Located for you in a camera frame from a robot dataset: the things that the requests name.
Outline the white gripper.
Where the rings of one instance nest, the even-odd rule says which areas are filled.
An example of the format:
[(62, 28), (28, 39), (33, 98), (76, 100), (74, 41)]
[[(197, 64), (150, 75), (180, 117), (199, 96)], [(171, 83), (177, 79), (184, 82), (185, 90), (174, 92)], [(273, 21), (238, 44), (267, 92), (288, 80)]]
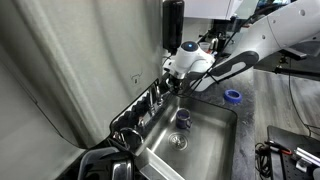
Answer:
[[(168, 72), (170, 75), (175, 77), (176, 79), (183, 80), (185, 78), (185, 72), (179, 68), (175, 63), (166, 64), (163, 66), (163, 69)], [(174, 91), (173, 81), (168, 78), (166, 79), (166, 85), (170, 92)], [(177, 95), (182, 95), (184, 93), (184, 82), (178, 81), (175, 87), (175, 92)]]

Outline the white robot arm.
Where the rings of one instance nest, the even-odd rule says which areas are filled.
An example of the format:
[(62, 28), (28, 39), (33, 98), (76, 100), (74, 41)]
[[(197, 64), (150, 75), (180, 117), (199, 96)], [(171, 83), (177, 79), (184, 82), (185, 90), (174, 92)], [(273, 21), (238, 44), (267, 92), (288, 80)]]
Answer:
[(320, 33), (320, 0), (295, 0), (259, 19), (242, 36), (231, 55), (223, 61), (203, 51), (194, 41), (186, 41), (163, 69), (169, 90), (179, 91), (190, 73), (198, 79), (189, 87), (206, 90), (253, 67), (265, 57), (308, 40)]

